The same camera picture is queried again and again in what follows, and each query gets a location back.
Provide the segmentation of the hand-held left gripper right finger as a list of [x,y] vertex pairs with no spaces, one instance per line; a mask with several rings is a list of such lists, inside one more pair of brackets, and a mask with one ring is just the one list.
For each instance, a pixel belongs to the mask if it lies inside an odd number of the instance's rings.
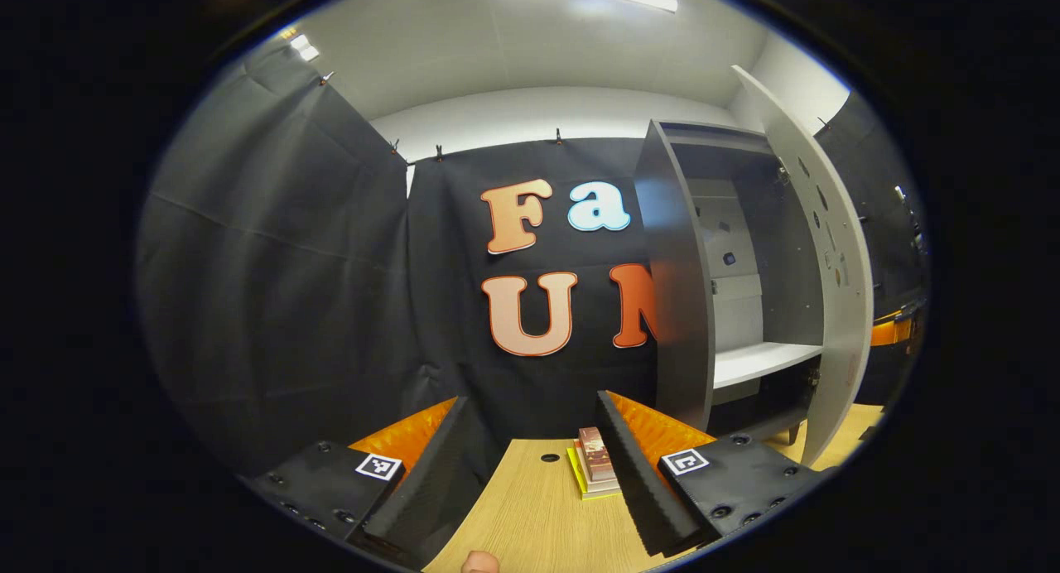
[[831,474],[747,432],[716,438],[606,389],[595,397],[595,426],[651,556],[678,556],[754,527]]

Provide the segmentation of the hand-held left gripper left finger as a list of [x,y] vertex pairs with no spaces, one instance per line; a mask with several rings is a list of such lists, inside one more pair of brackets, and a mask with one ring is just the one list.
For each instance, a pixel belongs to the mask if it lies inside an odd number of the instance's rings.
[[333,542],[420,568],[470,498],[458,482],[467,399],[454,397],[344,445],[315,441],[246,479],[275,508]]

